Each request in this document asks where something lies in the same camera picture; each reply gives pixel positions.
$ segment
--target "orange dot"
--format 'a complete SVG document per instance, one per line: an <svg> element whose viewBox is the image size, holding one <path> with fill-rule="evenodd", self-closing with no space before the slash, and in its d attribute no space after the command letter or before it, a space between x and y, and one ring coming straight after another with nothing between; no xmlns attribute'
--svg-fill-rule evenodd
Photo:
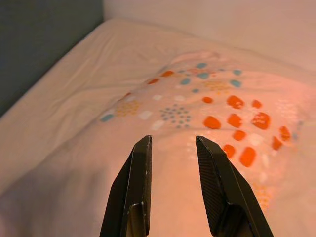
<svg viewBox="0 0 316 237"><path fill-rule="evenodd" d="M212 99L211 97L205 96L205 97L203 98L203 102L205 102L205 103L207 103L207 104L211 104L211 103L213 103L213 99Z"/></svg>
<svg viewBox="0 0 316 237"><path fill-rule="evenodd" d="M232 106L234 109L241 109L244 106L244 101L239 97L232 95L227 99L227 104Z"/></svg>
<svg viewBox="0 0 316 237"><path fill-rule="evenodd" d="M221 122L213 116L208 116L204 120L204 126L211 129L220 129L222 127Z"/></svg>
<svg viewBox="0 0 316 237"><path fill-rule="evenodd" d="M161 77L166 78L166 77L169 77L173 74L174 74L174 72L172 72L172 71L166 71L163 74L161 74Z"/></svg>
<svg viewBox="0 0 316 237"><path fill-rule="evenodd" d="M285 126L280 128L280 134L281 134L281 140L283 142L287 142L291 139L290 131Z"/></svg>
<svg viewBox="0 0 316 237"><path fill-rule="evenodd" d="M244 131L241 130L237 130L234 134L233 134L233 138L237 141L241 141L245 138L246 133Z"/></svg>
<svg viewBox="0 0 316 237"><path fill-rule="evenodd" d="M150 82L148 82L148 85L150 85L150 84L155 84L155 83L157 83L159 80L160 80L159 78L155 78L155 79L151 80Z"/></svg>
<svg viewBox="0 0 316 237"><path fill-rule="evenodd" d="M256 158L256 151L251 147L246 147L243 150L243 152L239 158L239 161L244 166L250 167L252 165L252 163L254 162L255 158Z"/></svg>
<svg viewBox="0 0 316 237"><path fill-rule="evenodd" d="M270 116L260 112L258 113L253 119L252 119L252 124L255 125L256 127L262 129L262 130L267 130L268 127L270 126Z"/></svg>
<svg viewBox="0 0 316 237"><path fill-rule="evenodd" d="M242 125L242 120L238 115L231 114L227 120L227 123L233 127L240 127Z"/></svg>
<svg viewBox="0 0 316 237"><path fill-rule="evenodd" d="M252 101L252 107L255 107L257 109L261 108L262 107L262 103L258 100L253 100Z"/></svg>
<svg viewBox="0 0 316 237"><path fill-rule="evenodd" d="M272 142L272 148L276 151L278 151L282 147L282 142L277 138L273 137L273 142Z"/></svg>
<svg viewBox="0 0 316 237"><path fill-rule="evenodd" d="M226 153L228 158L232 158L236 152L235 148L232 145L225 145L223 151Z"/></svg>

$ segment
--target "gray wall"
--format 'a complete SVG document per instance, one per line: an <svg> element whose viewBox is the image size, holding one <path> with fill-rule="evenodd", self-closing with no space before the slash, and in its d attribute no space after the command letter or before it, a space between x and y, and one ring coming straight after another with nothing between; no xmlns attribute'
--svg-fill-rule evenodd
<svg viewBox="0 0 316 237"><path fill-rule="evenodd" d="M1 0L0 117L102 21L102 0Z"/></svg>

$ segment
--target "white wall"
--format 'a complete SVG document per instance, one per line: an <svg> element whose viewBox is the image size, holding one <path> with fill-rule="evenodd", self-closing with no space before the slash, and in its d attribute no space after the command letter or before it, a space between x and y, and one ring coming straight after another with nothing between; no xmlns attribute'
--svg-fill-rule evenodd
<svg viewBox="0 0 316 237"><path fill-rule="evenodd" d="M316 71L316 0L104 0L107 19L138 19Z"/></svg>

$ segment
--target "yellow dot pattern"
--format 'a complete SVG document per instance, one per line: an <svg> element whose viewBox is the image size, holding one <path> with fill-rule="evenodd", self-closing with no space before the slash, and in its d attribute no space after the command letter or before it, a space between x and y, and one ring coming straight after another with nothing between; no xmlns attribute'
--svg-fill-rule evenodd
<svg viewBox="0 0 316 237"><path fill-rule="evenodd" d="M267 190L267 187L260 184L253 184L252 185L253 192L259 202L261 210L263 212L267 211L269 208L269 202L272 198L271 193Z"/></svg>
<svg viewBox="0 0 316 237"><path fill-rule="evenodd" d="M127 115L135 115L140 106L141 103L137 100L121 103L115 110L115 116L125 117Z"/></svg>
<svg viewBox="0 0 316 237"><path fill-rule="evenodd" d="M228 94L231 88L226 82L223 81L205 81L204 86L209 88L211 91L220 94Z"/></svg>

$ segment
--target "mattress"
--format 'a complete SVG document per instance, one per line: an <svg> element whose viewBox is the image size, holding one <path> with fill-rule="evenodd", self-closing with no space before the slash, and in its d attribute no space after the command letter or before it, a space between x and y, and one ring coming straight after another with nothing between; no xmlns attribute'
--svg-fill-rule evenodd
<svg viewBox="0 0 316 237"><path fill-rule="evenodd" d="M171 29L113 19L61 59L0 120L0 193L92 119L154 75L175 56L210 50L258 70L316 85L315 75L220 43ZM314 128L315 122L305 125ZM309 156L315 136L304 133Z"/></svg>

